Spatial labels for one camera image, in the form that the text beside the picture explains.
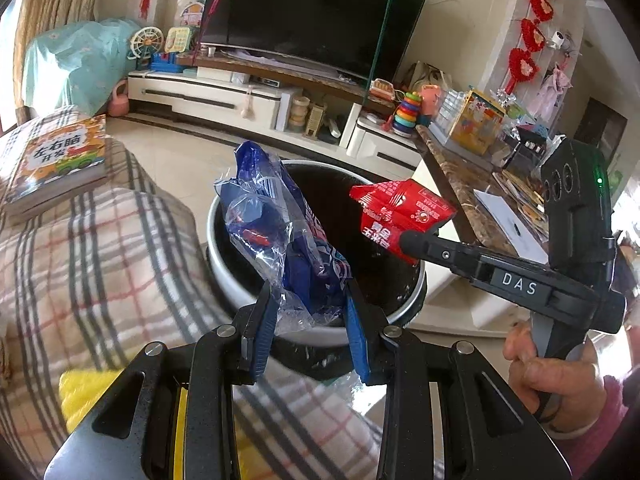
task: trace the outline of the tv stand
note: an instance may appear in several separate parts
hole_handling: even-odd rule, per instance
[[[191,58],[182,57],[183,64]],[[335,161],[353,171],[364,170],[382,180],[410,178],[420,163],[420,154],[410,139],[403,139],[393,132],[384,132],[362,117],[361,102],[364,91],[355,85],[325,80],[292,70],[266,68],[253,62],[226,57],[199,58],[198,73],[187,70],[181,74],[153,72],[151,70],[129,73],[129,99],[142,109],[149,104],[164,105],[164,114],[180,121],[207,125],[213,130],[227,130],[238,136],[256,140],[266,145],[285,148],[293,153],[325,162]],[[286,84],[315,89],[352,103],[339,144],[330,144],[300,133],[275,129],[280,108],[282,90],[265,85],[252,84],[251,118],[243,118],[241,110],[246,102],[249,85],[212,78],[211,70],[243,72],[282,81]],[[393,111],[393,105],[377,98],[367,100],[367,106],[383,115]]]
[[[331,79],[333,81],[344,82],[347,84],[351,81],[352,84],[362,86],[363,88],[367,80],[366,77],[355,76],[330,65],[295,56],[286,56],[285,54],[279,54],[277,52],[261,52],[259,50],[252,51],[245,48],[219,46],[217,47],[216,53],[219,56],[225,56],[231,59],[246,60],[271,66],[276,70],[283,68],[294,72],[308,74],[313,77]]]
[[[349,84],[334,79],[315,76],[298,70],[288,68],[277,68],[255,61],[237,59],[226,56],[216,51],[214,57],[196,56],[193,59],[193,53],[186,52],[178,54],[176,62],[183,66],[201,66],[203,68],[217,68],[218,70],[228,70],[229,72],[242,72],[257,77],[265,77],[267,79],[275,79],[292,86],[301,86],[309,90],[318,90],[325,94],[345,99],[353,103],[362,104],[364,99],[364,88],[355,84]],[[395,107],[393,104],[370,95],[365,103],[365,108],[378,112],[380,114],[391,114]]]

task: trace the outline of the white tv cabinet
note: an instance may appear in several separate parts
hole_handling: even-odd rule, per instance
[[[353,104],[339,144],[274,129],[281,91],[270,86],[252,85],[254,116],[242,118],[241,110],[248,85],[206,77],[217,71],[200,67],[181,74],[153,71],[129,73],[129,98],[169,105],[177,114],[238,128],[269,139],[304,148],[349,164],[389,180],[410,178],[420,163],[420,155],[410,139],[384,132],[360,118],[361,107]]]

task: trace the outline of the book cover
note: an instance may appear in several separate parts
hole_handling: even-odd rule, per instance
[[[47,184],[103,164],[105,124],[104,115],[92,117],[31,139],[6,201],[15,203]]]

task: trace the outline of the pink sleeve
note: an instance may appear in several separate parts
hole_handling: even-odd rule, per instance
[[[556,440],[556,446],[571,468],[573,479],[580,478],[595,462],[626,415],[626,406],[622,403],[622,384],[616,378],[606,376],[604,387],[607,402],[600,418],[589,431],[571,440]]]

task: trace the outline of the human hand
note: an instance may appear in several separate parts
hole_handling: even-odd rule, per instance
[[[523,323],[511,329],[502,354],[512,361],[509,386],[531,413],[540,405],[537,391],[562,396],[560,409],[551,421],[553,430],[561,433],[580,430],[600,416],[607,393],[598,368],[598,355],[590,339],[579,361],[539,358],[531,338],[531,326]]]

